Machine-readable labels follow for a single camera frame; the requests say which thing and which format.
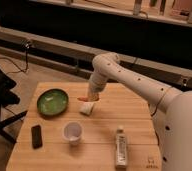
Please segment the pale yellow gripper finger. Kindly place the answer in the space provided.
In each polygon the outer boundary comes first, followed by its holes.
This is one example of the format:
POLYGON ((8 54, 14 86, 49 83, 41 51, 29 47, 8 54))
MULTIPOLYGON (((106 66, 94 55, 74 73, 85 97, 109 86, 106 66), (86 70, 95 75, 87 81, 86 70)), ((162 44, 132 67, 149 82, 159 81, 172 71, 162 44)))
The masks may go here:
POLYGON ((87 97, 89 101, 99 100, 99 94, 97 92, 94 92, 91 88, 88 89, 87 97))

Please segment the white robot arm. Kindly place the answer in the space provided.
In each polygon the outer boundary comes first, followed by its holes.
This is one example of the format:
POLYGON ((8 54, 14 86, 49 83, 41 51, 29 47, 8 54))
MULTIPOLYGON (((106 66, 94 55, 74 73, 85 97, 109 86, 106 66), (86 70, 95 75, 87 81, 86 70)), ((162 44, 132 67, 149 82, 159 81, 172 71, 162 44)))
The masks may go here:
POLYGON ((117 53, 93 58, 88 98, 96 101, 107 80, 113 79, 166 114, 162 171, 192 171, 192 91, 183 92, 168 84, 128 70, 117 53))

